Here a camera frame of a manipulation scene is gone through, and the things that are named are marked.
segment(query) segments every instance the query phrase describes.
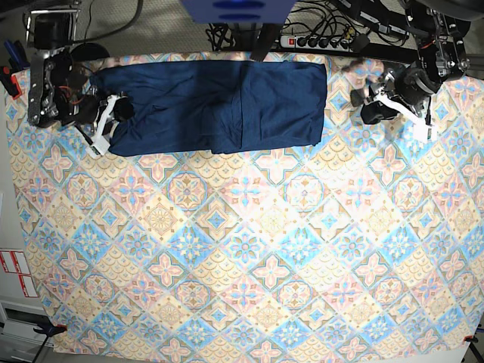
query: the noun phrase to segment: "blue device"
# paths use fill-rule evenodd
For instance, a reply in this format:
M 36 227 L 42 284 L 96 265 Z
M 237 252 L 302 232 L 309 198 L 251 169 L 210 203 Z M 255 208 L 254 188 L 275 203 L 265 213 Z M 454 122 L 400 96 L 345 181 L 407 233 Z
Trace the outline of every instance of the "blue device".
M 181 0 L 195 23 L 284 23 L 296 0 Z

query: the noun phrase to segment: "navy blue cloth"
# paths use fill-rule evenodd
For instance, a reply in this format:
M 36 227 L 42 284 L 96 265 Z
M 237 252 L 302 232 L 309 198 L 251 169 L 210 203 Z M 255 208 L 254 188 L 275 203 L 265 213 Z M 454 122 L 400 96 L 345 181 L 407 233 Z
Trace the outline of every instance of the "navy blue cloth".
M 102 70 L 92 84 L 126 92 L 135 115 L 110 152 L 140 154 L 315 145 L 321 140 L 326 68 L 321 64 L 200 60 Z

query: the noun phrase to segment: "red clamp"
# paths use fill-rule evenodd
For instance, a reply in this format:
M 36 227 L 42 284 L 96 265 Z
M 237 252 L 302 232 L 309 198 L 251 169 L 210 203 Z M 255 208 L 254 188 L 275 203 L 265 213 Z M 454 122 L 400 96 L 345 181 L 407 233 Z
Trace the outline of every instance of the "red clamp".
M 10 74 L 8 67 L 2 67 L 2 71 L 0 72 L 0 80 L 2 81 L 2 84 L 7 90 L 8 94 L 14 100 L 18 99 L 22 95 L 22 90 L 18 84 L 17 77 L 13 74 Z

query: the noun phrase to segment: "tile pattern fabric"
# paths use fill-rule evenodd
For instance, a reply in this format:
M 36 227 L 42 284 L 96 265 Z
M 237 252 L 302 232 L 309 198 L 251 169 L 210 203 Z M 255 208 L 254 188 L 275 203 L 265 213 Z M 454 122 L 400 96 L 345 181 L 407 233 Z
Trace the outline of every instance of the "tile pattern fabric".
M 73 130 L 34 129 L 25 97 L 5 96 L 29 266 L 45 311 L 68 326 L 55 351 L 347 363 L 472 335 L 484 312 L 484 83 L 446 83 L 433 102 L 438 140 L 421 144 L 403 118 L 364 126 L 349 103 L 381 62 L 268 60 L 326 64 L 320 144 L 94 160 Z M 17 78 L 26 94 L 28 72 Z

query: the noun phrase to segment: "floral tile pattern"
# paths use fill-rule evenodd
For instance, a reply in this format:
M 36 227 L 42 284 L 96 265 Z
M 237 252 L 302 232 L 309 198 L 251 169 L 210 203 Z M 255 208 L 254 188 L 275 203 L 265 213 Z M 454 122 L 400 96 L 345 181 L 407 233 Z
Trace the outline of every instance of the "floral tile pattern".
M 484 85 L 444 84 L 438 140 L 422 144 L 404 118 L 363 126 L 351 106 L 382 62 L 268 59 L 327 66 L 321 143 L 94 159 L 75 129 L 34 129 L 25 97 L 5 98 L 27 262 L 49 318 L 68 327 L 56 352 L 350 363 L 472 335 L 484 312 Z M 28 94 L 29 72 L 17 78 Z

